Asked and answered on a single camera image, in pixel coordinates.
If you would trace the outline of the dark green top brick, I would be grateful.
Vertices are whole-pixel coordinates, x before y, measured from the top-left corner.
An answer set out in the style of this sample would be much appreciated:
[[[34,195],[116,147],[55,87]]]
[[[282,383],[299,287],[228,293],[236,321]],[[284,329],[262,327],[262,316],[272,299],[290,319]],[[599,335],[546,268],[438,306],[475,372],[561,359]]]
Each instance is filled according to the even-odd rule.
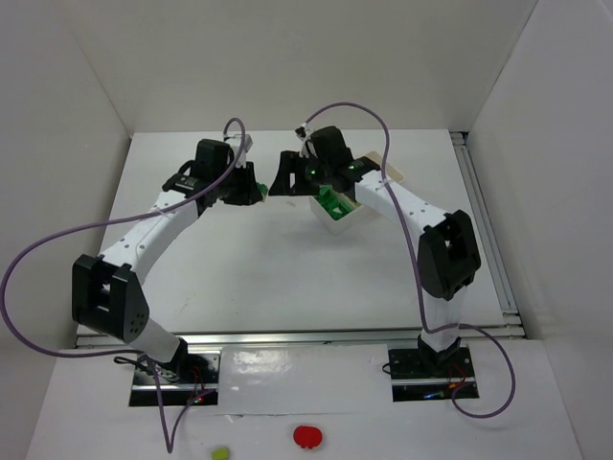
[[[262,184],[262,183],[257,183],[258,186],[258,191],[261,195],[261,200],[265,200],[267,198],[268,195],[268,188],[266,185]]]

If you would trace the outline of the dark green brick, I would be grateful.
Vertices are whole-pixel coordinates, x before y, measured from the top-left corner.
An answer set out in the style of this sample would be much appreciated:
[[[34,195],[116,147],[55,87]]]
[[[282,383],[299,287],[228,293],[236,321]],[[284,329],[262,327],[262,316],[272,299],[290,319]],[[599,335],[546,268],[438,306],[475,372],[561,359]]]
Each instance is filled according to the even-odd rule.
[[[262,183],[257,183],[258,186],[258,191],[261,195],[261,200],[265,200],[267,198],[268,195],[268,188],[266,185],[262,184]]]
[[[321,187],[315,199],[329,213],[334,213],[339,205],[333,189],[328,186]]]
[[[343,219],[351,212],[352,207],[346,202],[338,202],[334,207],[329,210],[329,214],[334,220]]]

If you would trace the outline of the dark green brick front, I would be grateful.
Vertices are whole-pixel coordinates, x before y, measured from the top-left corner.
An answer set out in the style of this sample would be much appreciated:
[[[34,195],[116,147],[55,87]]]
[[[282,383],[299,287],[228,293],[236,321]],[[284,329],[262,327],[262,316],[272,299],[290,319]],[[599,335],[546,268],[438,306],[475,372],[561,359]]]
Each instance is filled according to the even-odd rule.
[[[334,220],[343,219],[351,212],[352,207],[346,202],[338,202],[334,207],[329,210],[329,214]]]

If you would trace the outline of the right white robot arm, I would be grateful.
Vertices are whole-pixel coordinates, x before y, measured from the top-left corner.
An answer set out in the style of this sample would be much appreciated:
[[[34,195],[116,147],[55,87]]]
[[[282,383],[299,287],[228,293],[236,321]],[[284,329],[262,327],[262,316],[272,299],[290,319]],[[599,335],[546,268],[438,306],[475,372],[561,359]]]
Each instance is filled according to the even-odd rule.
[[[465,291],[481,267],[469,214],[436,207],[398,184],[385,157],[356,158],[340,129],[299,126],[299,150],[285,150],[269,189],[273,196],[316,196],[324,187],[398,225],[413,266],[421,333],[420,357],[440,367],[457,352]]]

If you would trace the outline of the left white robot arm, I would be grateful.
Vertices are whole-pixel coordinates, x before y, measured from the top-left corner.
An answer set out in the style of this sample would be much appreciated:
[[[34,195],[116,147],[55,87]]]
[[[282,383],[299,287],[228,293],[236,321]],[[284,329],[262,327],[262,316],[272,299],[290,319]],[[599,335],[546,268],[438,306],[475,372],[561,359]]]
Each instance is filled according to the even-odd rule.
[[[72,268],[72,318],[147,355],[179,379],[206,372],[208,361],[166,331],[149,312],[143,284],[158,259],[203,213],[221,201],[250,206],[263,201],[255,167],[246,158],[250,135],[202,139],[194,159],[163,185],[150,209],[119,241],[96,257],[82,255]]]

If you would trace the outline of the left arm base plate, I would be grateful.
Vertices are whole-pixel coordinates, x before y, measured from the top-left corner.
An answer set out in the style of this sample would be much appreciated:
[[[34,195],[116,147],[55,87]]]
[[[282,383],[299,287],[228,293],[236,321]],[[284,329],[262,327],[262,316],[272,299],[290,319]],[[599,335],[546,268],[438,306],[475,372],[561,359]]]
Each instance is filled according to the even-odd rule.
[[[218,404],[218,375],[220,352],[200,355],[208,363],[206,371],[192,369],[186,378],[179,378],[159,365],[156,366],[164,406],[183,406],[194,398],[196,406]],[[154,407],[158,404],[155,380],[143,359],[133,368],[128,405],[130,407]]]

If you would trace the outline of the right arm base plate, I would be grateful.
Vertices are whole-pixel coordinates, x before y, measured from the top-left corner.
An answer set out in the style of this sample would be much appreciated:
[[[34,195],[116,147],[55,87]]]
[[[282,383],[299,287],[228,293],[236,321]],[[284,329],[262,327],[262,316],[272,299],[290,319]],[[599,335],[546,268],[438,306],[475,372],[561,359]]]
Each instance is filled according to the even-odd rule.
[[[478,399],[479,390],[471,354],[467,347],[460,350],[442,367],[428,370],[420,360],[418,349],[391,349],[388,361],[381,366],[391,378],[395,403],[431,402],[456,398]]]

